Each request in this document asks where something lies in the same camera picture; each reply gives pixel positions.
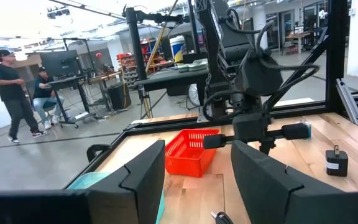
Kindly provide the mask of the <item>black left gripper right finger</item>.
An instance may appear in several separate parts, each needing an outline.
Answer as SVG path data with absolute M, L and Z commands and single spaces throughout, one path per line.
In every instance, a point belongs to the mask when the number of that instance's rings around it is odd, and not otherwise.
M 234 177 L 251 224 L 358 224 L 358 192 L 345 192 L 234 141 Z

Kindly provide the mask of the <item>black standing desk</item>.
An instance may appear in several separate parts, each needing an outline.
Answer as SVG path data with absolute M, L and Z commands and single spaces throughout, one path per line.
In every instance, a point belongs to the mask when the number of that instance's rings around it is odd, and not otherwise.
M 87 118 L 91 118 L 93 120 L 100 120 L 102 119 L 102 117 L 98 116 L 96 113 L 91 113 L 90 109 L 89 109 L 89 104 L 88 104 L 88 100 L 86 97 L 86 93 L 83 89 L 83 84 L 84 83 L 101 83 L 106 81 L 107 79 L 112 78 L 113 76 L 116 75 L 120 75 L 121 72 L 115 72 L 115 73 L 111 73 L 111 74 L 107 74 L 107 75 L 99 75 L 97 77 L 94 78 L 90 78 L 89 80 L 83 80 L 82 77 L 77 76 L 77 77 L 71 77 L 71 78 L 66 78 L 64 80 L 58 80 L 58 81 L 54 81 L 54 82 L 50 82 L 49 85 L 51 86 L 53 92 L 55 93 L 55 96 L 57 97 L 57 102 L 59 105 L 59 108 L 61 109 L 62 112 L 62 116 L 63 116 L 63 120 L 60 120 L 60 126 L 63 127 L 63 125 L 74 125 L 74 127 L 76 129 L 78 129 L 78 125 L 77 122 L 82 121 L 84 119 Z M 83 104 L 84 107 L 84 112 L 80 113 L 78 116 L 73 116 L 71 119 L 69 119 L 67 117 L 66 114 L 66 110 L 64 109 L 62 102 L 60 101 L 60 98 L 58 96 L 58 91 L 64 88 L 69 88 L 69 87 L 75 87 L 79 94 L 80 94 L 80 98 L 81 98 L 81 102 Z

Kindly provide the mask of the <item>dark green container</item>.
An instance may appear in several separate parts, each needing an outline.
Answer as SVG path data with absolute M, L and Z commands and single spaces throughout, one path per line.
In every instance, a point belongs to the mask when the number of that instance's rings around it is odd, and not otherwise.
M 332 150 L 326 150 L 326 173 L 327 175 L 346 177 L 348 172 L 349 158 L 345 151 L 335 145 Z

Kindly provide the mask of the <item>black computer monitor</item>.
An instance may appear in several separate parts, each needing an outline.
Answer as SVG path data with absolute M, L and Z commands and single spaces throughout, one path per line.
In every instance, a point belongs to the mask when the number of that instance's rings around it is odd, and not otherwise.
M 80 73 L 78 54 L 75 50 L 41 53 L 40 58 L 49 76 L 59 77 Z

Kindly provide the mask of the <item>person seated at desk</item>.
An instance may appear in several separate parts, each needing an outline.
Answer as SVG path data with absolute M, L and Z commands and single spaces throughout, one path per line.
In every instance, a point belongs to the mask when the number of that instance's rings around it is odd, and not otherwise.
M 52 116 L 52 122 L 57 123 L 60 120 L 62 115 L 62 110 L 58 105 L 57 96 L 52 90 L 52 87 L 49 85 L 53 81 L 52 77 L 49 77 L 46 69 L 44 67 L 39 68 L 39 75 L 35 79 L 35 89 L 33 95 L 33 106 L 35 111 L 38 113 L 45 129 L 50 129 L 52 127 L 49 119 L 45 115 L 44 104 L 54 103 L 55 104 L 55 113 Z

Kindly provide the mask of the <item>teal translucent plastic bin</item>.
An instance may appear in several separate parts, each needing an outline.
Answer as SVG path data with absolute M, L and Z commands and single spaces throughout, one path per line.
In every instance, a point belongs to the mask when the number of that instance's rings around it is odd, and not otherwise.
M 75 179 L 71 184 L 68 185 L 67 189 L 87 189 L 91 185 L 99 182 L 103 178 L 110 175 L 110 172 L 89 172 L 81 175 L 77 179 Z M 160 224 L 160 220 L 165 210 L 165 197 L 164 190 L 162 191 L 162 195 L 160 198 L 160 204 L 158 208 L 158 214 L 155 224 Z

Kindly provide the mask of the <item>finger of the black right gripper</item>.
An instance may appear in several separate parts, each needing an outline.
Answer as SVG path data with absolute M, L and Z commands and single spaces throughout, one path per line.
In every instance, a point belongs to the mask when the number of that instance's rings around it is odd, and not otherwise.
M 274 147 L 275 147 L 274 139 L 270 139 L 270 140 L 265 139 L 260 142 L 259 151 L 263 152 L 266 155 L 269 155 L 270 150 L 273 149 Z

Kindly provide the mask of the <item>black rig frame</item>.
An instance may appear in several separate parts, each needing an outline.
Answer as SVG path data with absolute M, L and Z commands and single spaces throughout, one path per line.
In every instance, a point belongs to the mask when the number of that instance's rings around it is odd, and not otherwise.
M 271 150 L 273 158 L 292 166 L 318 180 L 337 187 L 341 190 L 358 191 L 358 125 L 341 116 L 338 111 L 341 100 L 336 90 L 336 80 L 344 73 L 344 34 L 343 25 L 339 18 L 345 16 L 343 3 L 331 4 L 331 22 L 337 25 L 339 31 L 330 33 L 326 39 L 326 99 L 323 102 L 312 102 L 295 105 L 279 106 L 272 112 L 273 126 L 297 122 L 304 118 L 311 124 L 312 137 L 310 140 L 280 140 L 277 149 Z M 110 144 L 108 151 L 100 152 L 80 172 L 114 172 L 123 163 L 133 159 L 143 151 L 142 143 L 164 139 L 170 141 L 182 129 L 220 129 L 223 134 L 232 134 L 233 127 L 228 121 L 214 123 L 210 121 L 197 122 L 195 115 L 183 114 L 159 118 L 133 121 Z M 349 169 L 346 177 L 327 175 L 324 151 L 338 144 L 349 156 Z

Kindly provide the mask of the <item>black car key fob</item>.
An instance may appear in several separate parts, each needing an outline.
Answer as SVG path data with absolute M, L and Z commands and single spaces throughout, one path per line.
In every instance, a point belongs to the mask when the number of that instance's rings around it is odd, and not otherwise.
M 215 221 L 215 224 L 234 224 L 233 221 L 229 218 L 229 216 L 224 212 L 210 212 L 210 215 Z

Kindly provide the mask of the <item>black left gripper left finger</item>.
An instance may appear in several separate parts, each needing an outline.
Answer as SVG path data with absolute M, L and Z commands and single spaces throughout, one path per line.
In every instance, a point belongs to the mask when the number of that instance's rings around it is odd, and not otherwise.
M 155 224 L 165 175 L 165 142 L 87 189 L 0 191 L 0 224 Z

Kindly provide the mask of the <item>black computer tower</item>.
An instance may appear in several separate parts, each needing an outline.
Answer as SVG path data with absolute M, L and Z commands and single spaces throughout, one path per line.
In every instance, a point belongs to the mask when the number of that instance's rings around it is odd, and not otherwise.
M 126 83 L 119 82 L 107 88 L 108 96 L 114 110 L 126 109 L 132 101 Z

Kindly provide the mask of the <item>person with cap standing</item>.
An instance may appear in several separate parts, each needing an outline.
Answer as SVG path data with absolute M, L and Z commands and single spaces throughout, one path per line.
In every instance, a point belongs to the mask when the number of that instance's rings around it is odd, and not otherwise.
M 14 61 L 14 54 L 8 50 L 0 50 L 0 98 L 11 117 L 11 127 L 7 136 L 10 142 L 19 144 L 17 133 L 21 119 L 26 121 L 33 138 L 44 136 L 48 132 L 39 129 L 30 103 L 25 97 L 25 81 L 13 67 Z

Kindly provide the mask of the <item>silver aluminium bracket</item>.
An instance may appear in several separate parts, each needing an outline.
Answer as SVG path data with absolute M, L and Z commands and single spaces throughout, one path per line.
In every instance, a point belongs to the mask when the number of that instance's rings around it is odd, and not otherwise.
M 350 121 L 358 125 L 358 106 L 349 88 L 341 78 L 336 80 L 336 88 Z

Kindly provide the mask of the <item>red plastic basket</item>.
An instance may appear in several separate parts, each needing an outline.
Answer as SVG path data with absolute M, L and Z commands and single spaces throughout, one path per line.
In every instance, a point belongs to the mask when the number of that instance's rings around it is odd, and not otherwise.
M 204 148 L 204 137 L 218 129 L 183 129 L 165 147 L 165 169 L 169 174 L 202 177 L 216 149 Z

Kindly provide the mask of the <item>black work table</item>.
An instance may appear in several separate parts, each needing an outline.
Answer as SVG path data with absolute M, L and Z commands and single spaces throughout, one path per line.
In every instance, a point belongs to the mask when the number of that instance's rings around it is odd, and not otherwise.
M 188 86 L 191 84 L 197 84 L 198 99 L 200 105 L 203 106 L 205 98 L 206 79 L 208 78 L 208 75 L 208 68 L 183 73 L 180 73 L 178 70 L 166 70 L 154 73 L 145 80 L 138 80 L 134 83 L 134 85 L 135 89 L 138 91 L 139 99 L 142 100 L 144 94 L 141 90 L 139 90 L 139 87 L 143 87 L 144 90 L 148 92 L 171 88 L 175 86 Z

